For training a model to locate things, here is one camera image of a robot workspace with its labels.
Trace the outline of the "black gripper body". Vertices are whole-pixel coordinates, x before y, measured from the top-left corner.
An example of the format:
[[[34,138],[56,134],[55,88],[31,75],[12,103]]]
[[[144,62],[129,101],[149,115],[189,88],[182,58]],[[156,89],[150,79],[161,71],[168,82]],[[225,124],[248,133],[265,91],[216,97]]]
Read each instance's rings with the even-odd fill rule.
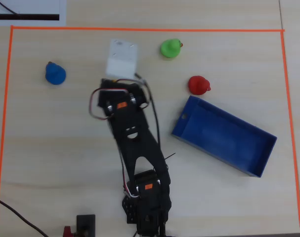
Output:
[[[130,99],[130,94],[136,99],[137,105],[148,104],[148,99],[138,83],[129,84],[103,79],[100,88],[102,91],[99,93],[98,106],[101,108],[105,108],[108,102],[112,104],[127,98]]]

